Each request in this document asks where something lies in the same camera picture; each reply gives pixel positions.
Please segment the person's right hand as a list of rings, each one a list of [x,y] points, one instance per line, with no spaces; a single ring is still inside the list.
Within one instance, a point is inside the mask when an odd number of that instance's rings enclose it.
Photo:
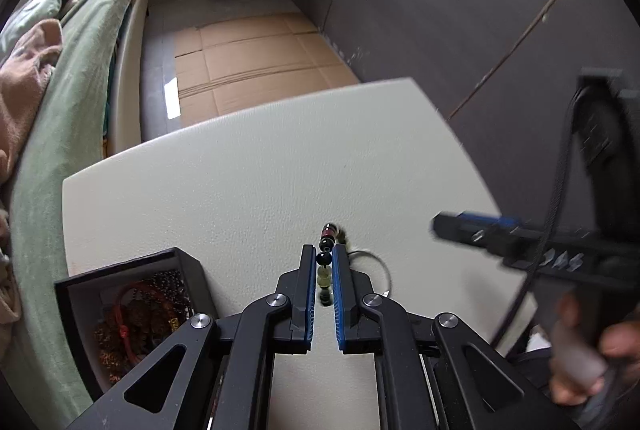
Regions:
[[[555,403],[575,406],[599,393],[605,386],[607,358],[621,360],[625,365],[624,384],[639,381],[639,312],[606,328],[595,348],[578,332],[582,314],[574,294],[564,294],[556,305],[556,314],[549,381]]]

